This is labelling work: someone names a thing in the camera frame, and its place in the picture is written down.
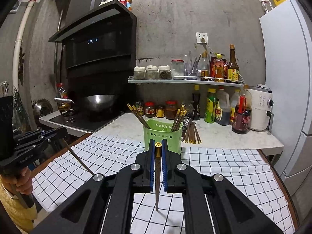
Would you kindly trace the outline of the person's left hand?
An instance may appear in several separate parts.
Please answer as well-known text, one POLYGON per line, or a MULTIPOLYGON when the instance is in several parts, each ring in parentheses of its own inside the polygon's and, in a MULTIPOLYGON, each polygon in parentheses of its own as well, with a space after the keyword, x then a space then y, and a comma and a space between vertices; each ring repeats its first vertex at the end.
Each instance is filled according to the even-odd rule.
POLYGON ((19 178, 16 178, 14 175, 1 175, 1 182, 4 188, 12 194, 15 194, 12 185, 16 186, 16 191, 21 194, 29 195, 33 191, 31 171, 28 167, 25 167, 20 171, 19 178))

